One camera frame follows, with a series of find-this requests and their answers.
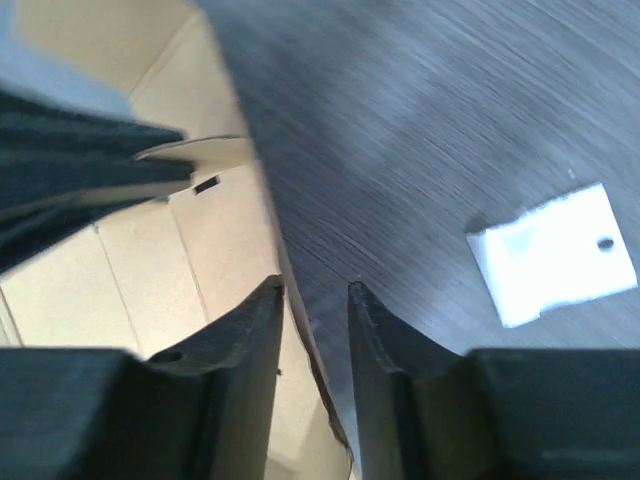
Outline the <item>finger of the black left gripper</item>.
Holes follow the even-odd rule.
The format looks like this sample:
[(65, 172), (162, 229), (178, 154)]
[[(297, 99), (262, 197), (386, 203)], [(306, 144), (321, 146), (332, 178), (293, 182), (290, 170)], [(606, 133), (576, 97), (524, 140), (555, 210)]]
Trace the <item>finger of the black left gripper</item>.
[(137, 156), (182, 138), (2, 93), (2, 271), (111, 213), (189, 187), (191, 161)]

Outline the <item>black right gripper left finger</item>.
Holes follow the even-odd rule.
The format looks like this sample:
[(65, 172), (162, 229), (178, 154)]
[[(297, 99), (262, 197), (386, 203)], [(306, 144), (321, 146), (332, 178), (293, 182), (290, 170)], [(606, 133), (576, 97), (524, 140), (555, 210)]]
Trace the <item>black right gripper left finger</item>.
[(148, 360), (118, 349), (1, 352), (5, 479), (260, 479), (284, 285)]

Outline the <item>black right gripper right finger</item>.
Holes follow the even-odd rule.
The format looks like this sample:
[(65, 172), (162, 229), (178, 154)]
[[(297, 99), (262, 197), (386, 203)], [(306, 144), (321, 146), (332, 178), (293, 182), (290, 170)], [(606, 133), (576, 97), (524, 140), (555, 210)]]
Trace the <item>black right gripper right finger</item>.
[(365, 479), (635, 479), (635, 350), (458, 355), (348, 288)]

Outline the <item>brown cardboard box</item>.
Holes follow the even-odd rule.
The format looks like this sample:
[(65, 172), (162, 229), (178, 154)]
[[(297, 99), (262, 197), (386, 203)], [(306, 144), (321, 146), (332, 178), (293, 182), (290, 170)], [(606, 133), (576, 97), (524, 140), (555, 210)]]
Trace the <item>brown cardboard box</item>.
[(349, 479), (289, 304), (279, 232), (205, 12), (188, 1), (5, 1), (1, 95), (175, 130), (138, 153), (193, 163), (189, 187), (111, 213), (1, 273), (2, 348), (118, 349), (148, 360), (284, 285), (260, 479)]

